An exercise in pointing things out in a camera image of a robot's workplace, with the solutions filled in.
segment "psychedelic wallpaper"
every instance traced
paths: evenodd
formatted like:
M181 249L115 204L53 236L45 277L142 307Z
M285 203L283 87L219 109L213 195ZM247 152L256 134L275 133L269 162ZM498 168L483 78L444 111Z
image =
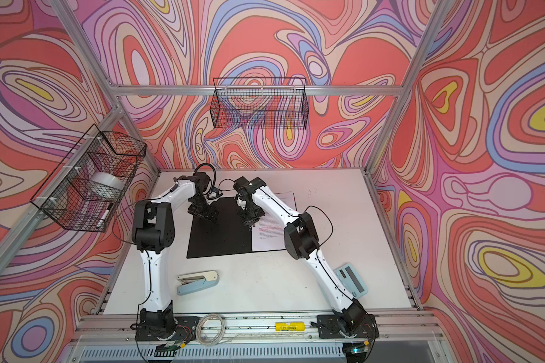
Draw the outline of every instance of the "psychedelic wallpaper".
M399 85L430 1L78 2L110 81L209 85L303 76L313 85ZM363 167L392 97L309 98L306 131L214 130L207 96L127 96L159 168Z
M109 111L48 1L0 4L0 240L76 140ZM124 206L144 198L138 171ZM117 232L125 233L126 213ZM53 362L98 300L121 243L43 221L0 277L0 362Z
M545 362L545 1L457 1L371 172L458 361Z

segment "white table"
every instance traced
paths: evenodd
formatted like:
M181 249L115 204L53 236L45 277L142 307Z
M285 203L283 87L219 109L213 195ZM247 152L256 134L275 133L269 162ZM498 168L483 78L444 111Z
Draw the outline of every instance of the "white table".
M173 185L173 178L191 172L162 172L153 196ZM218 171L218 181L240 176L260 177L275 193L293 192L298 211L312 204L327 213L335 231L322 249L335 269L351 263L365 282L368 294L359 299L366 309L411 307L362 173L343 170ZM222 189L232 189L225 181ZM235 192L225 192L233 196ZM168 260L170 294L175 313L268 312L327 310L320 287L301 261L286 251L257 252L187 259L192 216L189 202L173 211L176 237ZM321 212L310 208L320 242L331 227ZM218 285L185 296L176 294L185 273L216 270ZM139 252L131 246L113 287L104 314L135 314L145 300L144 271Z

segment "black wire mesh basket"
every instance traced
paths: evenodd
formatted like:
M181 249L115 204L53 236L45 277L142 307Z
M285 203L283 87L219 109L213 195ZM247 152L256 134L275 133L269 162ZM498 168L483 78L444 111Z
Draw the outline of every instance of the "black wire mesh basket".
M307 128L309 101L303 77L222 77L213 82L214 128Z
M90 144L77 163L68 167L65 178L42 198L44 202L39 205L36 194L56 169L31 198L32 204L66 230L105 232L145 157L143 141L121 132L97 130L92 140L87 138Z

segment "white paper document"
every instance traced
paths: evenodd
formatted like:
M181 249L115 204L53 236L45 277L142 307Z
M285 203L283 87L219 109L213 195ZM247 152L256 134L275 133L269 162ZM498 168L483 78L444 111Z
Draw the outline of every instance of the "white paper document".
M297 210L295 204L295 194L275 193L278 199L294 210ZM281 225L272 215L266 213L258 222L252 226L252 250L274 251L285 249L285 226Z

